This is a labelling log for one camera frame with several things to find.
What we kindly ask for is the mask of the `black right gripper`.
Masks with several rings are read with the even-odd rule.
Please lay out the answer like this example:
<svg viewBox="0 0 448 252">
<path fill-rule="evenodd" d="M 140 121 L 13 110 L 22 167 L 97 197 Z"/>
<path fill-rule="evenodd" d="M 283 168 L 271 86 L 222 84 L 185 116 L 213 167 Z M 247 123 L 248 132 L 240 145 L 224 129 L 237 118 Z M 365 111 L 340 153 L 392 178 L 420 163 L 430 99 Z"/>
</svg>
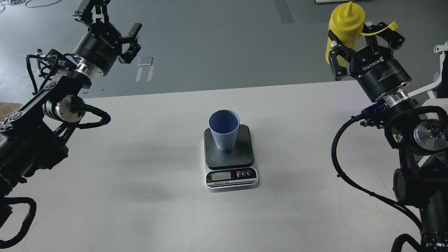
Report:
<svg viewBox="0 0 448 252">
<path fill-rule="evenodd" d="M 411 77 L 394 58 L 393 52 L 401 48 L 405 38 L 393 22 L 372 24 L 366 22 L 363 36 L 366 46 L 357 52 L 359 39 L 355 43 L 342 41 L 332 30 L 328 31 L 330 51 L 328 62 L 335 81 L 347 76 L 355 78 L 371 102 L 377 102 L 385 93 L 397 89 L 403 83 L 411 82 Z M 387 42 L 387 48 L 380 46 L 377 37 Z"/>
</svg>

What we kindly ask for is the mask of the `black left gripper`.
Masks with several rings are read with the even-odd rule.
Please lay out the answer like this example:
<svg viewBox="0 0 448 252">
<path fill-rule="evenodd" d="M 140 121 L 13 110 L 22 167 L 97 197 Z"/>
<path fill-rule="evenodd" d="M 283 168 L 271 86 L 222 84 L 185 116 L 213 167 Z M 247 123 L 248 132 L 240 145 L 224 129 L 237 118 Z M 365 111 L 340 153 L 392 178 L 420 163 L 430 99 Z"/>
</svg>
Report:
<svg viewBox="0 0 448 252">
<path fill-rule="evenodd" d="M 73 17 L 84 24 L 88 31 L 73 51 L 76 61 L 85 59 L 99 69 L 102 76 L 106 76 L 115 61 L 130 64 L 139 53 L 138 33 L 141 23 L 135 23 L 128 36 L 121 37 L 121 33 L 109 21 L 107 5 L 110 0 L 83 0 Z M 122 45 L 128 44 L 125 52 L 121 52 Z"/>
</svg>

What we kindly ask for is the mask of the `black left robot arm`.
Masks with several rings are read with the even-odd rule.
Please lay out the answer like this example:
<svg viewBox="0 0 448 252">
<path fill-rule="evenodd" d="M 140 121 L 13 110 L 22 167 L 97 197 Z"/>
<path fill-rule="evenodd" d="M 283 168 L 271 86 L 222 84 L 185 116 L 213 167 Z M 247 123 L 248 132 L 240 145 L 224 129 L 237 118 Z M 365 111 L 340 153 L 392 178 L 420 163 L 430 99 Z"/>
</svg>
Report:
<svg viewBox="0 0 448 252">
<path fill-rule="evenodd" d="M 27 204 L 29 211 L 18 234 L 1 241 L 1 249 L 24 239 L 36 215 L 37 204 L 29 197 L 9 197 L 19 183 L 39 169 L 52 169 L 68 156 L 66 146 L 75 129 L 107 125 L 110 115 L 78 96 L 91 87 L 96 76 L 106 76 L 115 61 L 130 64 L 141 49 L 136 23 L 123 36 L 109 20 L 109 0 L 84 0 L 74 19 L 87 27 L 73 53 L 51 50 L 27 55 L 33 98 L 17 112 L 1 120 L 1 225 L 13 212 L 12 205 Z"/>
</svg>

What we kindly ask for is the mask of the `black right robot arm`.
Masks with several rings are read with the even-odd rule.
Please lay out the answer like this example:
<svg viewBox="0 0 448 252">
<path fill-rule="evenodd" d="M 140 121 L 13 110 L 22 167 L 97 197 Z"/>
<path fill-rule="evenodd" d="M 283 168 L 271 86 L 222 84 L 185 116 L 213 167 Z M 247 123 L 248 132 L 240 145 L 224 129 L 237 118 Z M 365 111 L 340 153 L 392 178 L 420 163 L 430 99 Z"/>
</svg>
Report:
<svg viewBox="0 0 448 252">
<path fill-rule="evenodd" d="M 364 24 L 366 46 L 355 51 L 332 30 L 329 64 L 335 80 L 355 78 L 373 103 L 352 116 L 336 133 L 331 159 L 337 176 L 350 186 L 399 210 L 419 228 L 421 241 L 407 233 L 395 238 L 392 252 L 408 243 L 417 252 L 447 251 L 447 112 L 439 106 L 418 107 L 403 90 L 411 81 L 393 56 L 404 37 L 385 23 Z M 396 200 L 378 195 L 354 182 L 337 158 L 338 142 L 345 130 L 362 126 L 384 130 L 385 138 L 399 152 L 400 167 L 393 175 Z"/>
</svg>

